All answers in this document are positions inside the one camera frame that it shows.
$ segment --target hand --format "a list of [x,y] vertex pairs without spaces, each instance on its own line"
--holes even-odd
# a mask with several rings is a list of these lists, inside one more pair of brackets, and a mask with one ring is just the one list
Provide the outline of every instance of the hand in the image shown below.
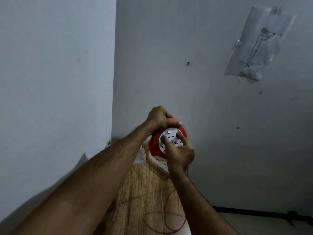
[[158,129],[166,129],[168,127],[178,128],[182,123],[177,120],[170,120],[173,116],[167,112],[163,106],[154,107],[146,120],[146,124],[151,129],[151,134]]
[[182,141],[183,146],[175,147],[166,137],[161,137],[161,141],[165,146],[167,167],[171,177],[184,173],[195,157],[194,148],[190,145],[188,139],[180,132],[176,134],[176,137]]

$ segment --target line drawing of person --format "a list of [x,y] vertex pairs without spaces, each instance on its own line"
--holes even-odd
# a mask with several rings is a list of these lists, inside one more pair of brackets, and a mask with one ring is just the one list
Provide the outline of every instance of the line drawing of person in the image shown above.
[[262,41],[265,41],[269,38],[272,38],[276,33],[273,32],[269,32],[266,28],[261,29],[261,33],[259,34],[259,36],[256,39],[255,45],[252,48],[252,51],[250,53],[249,58],[247,59],[246,65],[245,67],[248,68],[249,66],[249,62],[252,59],[252,57],[255,55],[256,51],[258,50],[258,48],[260,47],[260,44],[262,43]]

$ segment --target person's right arm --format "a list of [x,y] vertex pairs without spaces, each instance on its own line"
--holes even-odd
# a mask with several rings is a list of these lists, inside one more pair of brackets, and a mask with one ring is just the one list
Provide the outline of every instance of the person's right arm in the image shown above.
[[238,235],[238,233],[213,209],[185,174],[195,153],[187,138],[176,135],[183,146],[174,147],[162,137],[170,178],[182,203],[192,234]]

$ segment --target black baseboard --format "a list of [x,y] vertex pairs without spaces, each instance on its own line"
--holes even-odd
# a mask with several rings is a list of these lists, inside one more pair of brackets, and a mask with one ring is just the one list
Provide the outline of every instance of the black baseboard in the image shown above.
[[213,206],[213,208],[219,213],[229,213],[229,214],[241,214],[241,215],[251,215],[260,217],[270,217],[270,218],[281,218],[287,220],[291,226],[295,226],[292,221],[305,221],[309,225],[313,226],[313,217],[298,215],[295,211],[289,211],[287,214],[275,213],[275,212],[265,212],[257,210],[247,210],[247,209],[233,209]]

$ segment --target wooden table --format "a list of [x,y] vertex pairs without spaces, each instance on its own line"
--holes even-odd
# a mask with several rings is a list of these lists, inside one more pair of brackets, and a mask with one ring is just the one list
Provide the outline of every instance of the wooden table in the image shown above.
[[[94,234],[169,234],[164,223],[164,204],[174,190],[168,174],[151,159],[144,146],[147,162],[132,166],[123,187]],[[166,205],[166,222],[171,229],[178,229],[185,220],[176,191]],[[177,234],[188,233],[188,224]]]

